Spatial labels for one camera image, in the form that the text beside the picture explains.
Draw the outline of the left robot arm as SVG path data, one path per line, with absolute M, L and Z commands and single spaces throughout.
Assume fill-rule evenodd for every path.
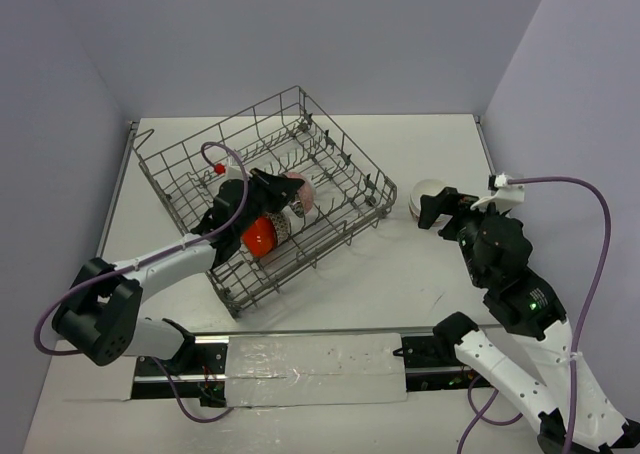
M 292 204 L 304 185 L 300 177 L 259 169 L 226 179 L 200 222 L 179 241 L 130 261 L 87 262 L 53 315 L 53 330 L 98 366 L 144 356 L 172 372 L 188 370 L 195 360 L 194 335 L 170 319 L 141 317 L 142 304 L 228 261 L 255 221 Z

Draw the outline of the brown patterned bowl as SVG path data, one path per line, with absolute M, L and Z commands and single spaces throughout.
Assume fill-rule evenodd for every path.
M 286 242 L 292 234 L 292 224 L 290 218 L 283 212 L 267 213 L 266 217 L 273 225 L 276 237 L 276 244 Z

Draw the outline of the leaf patterned bowl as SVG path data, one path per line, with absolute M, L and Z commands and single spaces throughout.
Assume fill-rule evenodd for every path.
M 315 187 L 312 182 L 298 172 L 288 171 L 284 173 L 284 176 L 303 181 L 302 187 L 297 190 L 296 196 L 289 206 L 298 218 L 304 218 L 314 207 Z

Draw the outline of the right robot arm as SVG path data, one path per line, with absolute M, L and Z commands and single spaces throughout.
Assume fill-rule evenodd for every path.
M 484 305 L 538 374 L 529 375 L 461 312 L 434 327 L 436 357 L 446 365 L 462 362 L 486 379 L 527 420 L 545 453 L 633 449 L 639 424 L 604 394 L 572 344 L 575 328 L 559 297 L 529 268 L 533 246 L 502 205 L 508 190 L 485 198 L 451 187 L 422 195 L 418 225 L 428 229 L 448 217 L 440 237 L 458 244 L 472 284 L 485 292 Z

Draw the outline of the orange bowl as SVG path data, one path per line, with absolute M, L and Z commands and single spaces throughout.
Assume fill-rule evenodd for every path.
M 266 216 L 259 217 L 241 236 L 244 246 L 254 258 L 263 258 L 277 246 L 277 234 L 273 222 Z

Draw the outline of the brown bottom bowl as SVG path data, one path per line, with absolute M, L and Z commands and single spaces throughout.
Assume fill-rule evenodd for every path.
M 420 221 L 420 217 L 421 217 L 421 209 L 410 205 L 409 206 L 409 212 L 410 212 L 412 218 L 414 219 L 414 221 L 416 223 L 418 223 Z

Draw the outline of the white bowl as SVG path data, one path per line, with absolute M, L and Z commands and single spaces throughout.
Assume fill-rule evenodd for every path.
M 409 206 L 412 205 L 421 209 L 421 197 L 423 195 L 436 196 L 445 187 L 446 184 L 438 179 L 423 179 L 418 181 L 411 190 Z

